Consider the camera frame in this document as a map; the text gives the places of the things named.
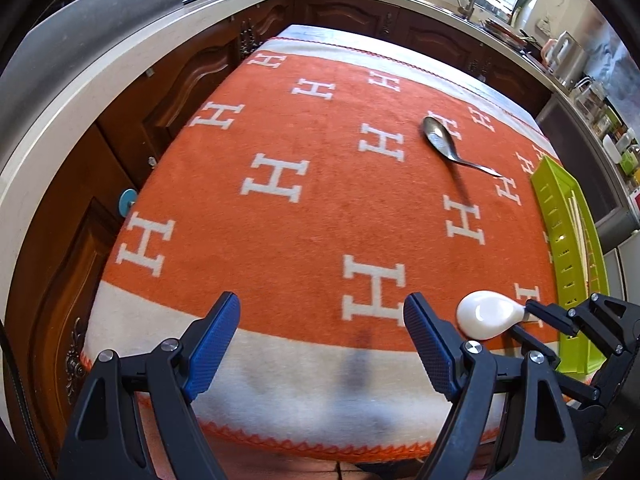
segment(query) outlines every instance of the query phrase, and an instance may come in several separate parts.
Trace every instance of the spoon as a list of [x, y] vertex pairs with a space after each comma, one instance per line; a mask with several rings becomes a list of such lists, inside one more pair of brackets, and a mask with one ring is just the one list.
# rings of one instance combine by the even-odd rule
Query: spoon
[[462, 298], [456, 319], [468, 337], [484, 341], [526, 321], [529, 313], [524, 306], [498, 292], [476, 290]]
[[438, 150], [441, 155], [443, 155], [445, 158], [448, 158], [450, 161], [455, 162], [456, 164], [461, 164], [462, 166], [476, 168], [476, 170], [484, 171], [485, 173], [488, 173], [491, 176], [504, 178], [500, 173], [492, 170], [491, 168], [487, 168], [485, 166], [480, 166], [480, 164], [474, 164], [472, 162], [467, 162], [466, 160], [462, 160], [458, 156], [458, 152], [456, 151], [456, 145], [453, 143], [453, 138], [451, 137], [451, 134], [439, 120], [433, 117], [425, 117], [424, 120], [422, 121], [422, 133], [427, 138], [427, 140], [431, 143], [431, 145], [436, 150]]

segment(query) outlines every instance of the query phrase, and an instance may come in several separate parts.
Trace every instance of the blue gripper pad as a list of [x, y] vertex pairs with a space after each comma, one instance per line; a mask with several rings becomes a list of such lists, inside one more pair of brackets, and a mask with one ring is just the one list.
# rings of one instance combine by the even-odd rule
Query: blue gripper pad
[[235, 294], [225, 292], [207, 317], [191, 323], [184, 333], [181, 341], [183, 355], [188, 360], [188, 374], [182, 392], [189, 402], [209, 389], [239, 321], [240, 300]]
[[451, 323], [438, 318], [419, 292], [404, 300], [404, 325], [433, 388], [453, 402], [462, 390], [458, 376], [462, 338]]

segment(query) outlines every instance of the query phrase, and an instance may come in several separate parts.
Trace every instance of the wall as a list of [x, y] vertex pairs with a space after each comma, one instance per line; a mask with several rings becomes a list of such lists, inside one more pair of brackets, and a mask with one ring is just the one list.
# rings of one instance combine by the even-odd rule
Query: wall
[[[590, 0], [536, 0], [524, 30], [542, 44], [549, 37], [557, 38], [568, 30], [578, 43], [585, 45], [588, 43], [591, 25], [599, 16], [600, 12]], [[549, 22], [550, 36], [536, 26], [539, 20], [544, 19]]]

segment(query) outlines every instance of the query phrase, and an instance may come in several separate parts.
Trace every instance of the orange blanket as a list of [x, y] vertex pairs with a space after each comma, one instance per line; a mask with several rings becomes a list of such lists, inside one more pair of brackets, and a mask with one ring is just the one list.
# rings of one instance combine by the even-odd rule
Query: orange blanket
[[[448, 403], [402, 302], [421, 291], [454, 322], [474, 290], [556, 300], [529, 182], [540, 134], [480, 96], [421, 82], [433, 70], [309, 54], [318, 45], [292, 54], [287, 42], [301, 43], [272, 40], [234, 72], [152, 173], [104, 271], [84, 356], [148, 351], [231, 290], [240, 330], [194, 403], [208, 431], [351, 462], [423, 456]], [[420, 134], [425, 115], [505, 178], [445, 163]]]

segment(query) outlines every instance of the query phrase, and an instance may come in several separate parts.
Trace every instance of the orange stitched edge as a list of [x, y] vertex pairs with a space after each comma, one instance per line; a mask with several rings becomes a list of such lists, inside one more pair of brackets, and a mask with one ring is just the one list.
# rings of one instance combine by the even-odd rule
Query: orange stitched edge
[[275, 36], [274, 38], [271, 38], [272, 40], [286, 40], [286, 41], [303, 41], [305, 43], [317, 43], [317, 44], [323, 44], [323, 45], [329, 45], [329, 46], [335, 46], [337, 48], [345, 48], [347, 50], [354, 50], [356, 52], [359, 52], [361, 54], [369, 54], [370, 56], [375, 56], [375, 57], [381, 57], [382, 59], [387, 59], [389, 61], [393, 61], [396, 63], [399, 63], [401, 65], [405, 65], [408, 66], [409, 68], [415, 68], [416, 70], [420, 70], [421, 72], [425, 72], [427, 74], [431, 74], [439, 79], [443, 79], [444, 81], [447, 81], [453, 85], [456, 85], [464, 90], [466, 90], [467, 92], [470, 92], [471, 94], [475, 95], [476, 97], [479, 97], [481, 99], [484, 99], [485, 101], [490, 102], [492, 105], [494, 105], [497, 108], [500, 108], [500, 110], [502, 110], [504, 113], [506, 113], [508, 116], [511, 116], [513, 119], [516, 119], [520, 124], [522, 124], [523, 126], [525, 126], [527, 129], [529, 129], [530, 131], [534, 132], [537, 136], [543, 137], [543, 139], [545, 139], [546, 137], [542, 134], [540, 134], [539, 131], [535, 130], [534, 128], [532, 128], [531, 126], [529, 126], [525, 121], [523, 121], [521, 118], [519, 118], [518, 116], [513, 115], [510, 111], [505, 110], [504, 108], [502, 108], [501, 106], [497, 105], [496, 103], [490, 101], [487, 97], [480, 95], [476, 92], [474, 92], [473, 90], [470, 90], [469, 88], [462, 86], [459, 83], [456, 83], [455, 81], [452, 81], [451, 79], [447, 79], [446, 77], [441, 76], [440, 74], [436, 74], [435, 72], [431, 72], [430, 70], [427, 70], [425, 68], [421, 68], [419, 66], [415, 66], [412, 65], [411, 63], [407, 63], [405, 61], [400, 61], [397, 60], [393, 57], [389, 57], [389, 56], [384, 56], [383, 54], [376, 54], [375, 52], [370, 52], [369, 50], [362, 50], [360, 48], [355, 48], [354, 46], [343, 46], [343, 45], [336, 45], [333, 43], [325, 43], [324, 41], [313, 41], [313, 40], [299, 40], [298, 38], [283, 38], [282, 36]]
[[[80, 355], [80, 361], [87, 370], [93, 365], [91, 359], [87, 358], [84, 352]], [[149, 397], [139, 397], [139, 402], [145, 406], [151, 407]], [[278, 441], [272, 437], [263, 437], [258, 434], [247, 434], [243, 430], [232, 430], [228, 426], [218, 426], [214, 422], [203, 422], [198, 419], [202, 431], [210, 436], [220, 437], [224, 440], [251, 446], [255, 449], [266, 450], [270, 452], [286, 452], [297, 456], [307, 458], [318, 458], [320, 460], [344, 460], [346, 462], [378, 462], [385, 460], [402, 460], [405, 458], [421, 458], [431, 453], [433, 444], [425, 442], [420, 444], [415, 442], [410, 446], [375, 446], [375, 447], [337, 447], [323, 444], [315, 444], [314, 446], [306, 442], [295, 443], [291, 440]], [[498, 429], [485, 431], [482, 434], [482, 441], [495, 438], [498, 435]]]

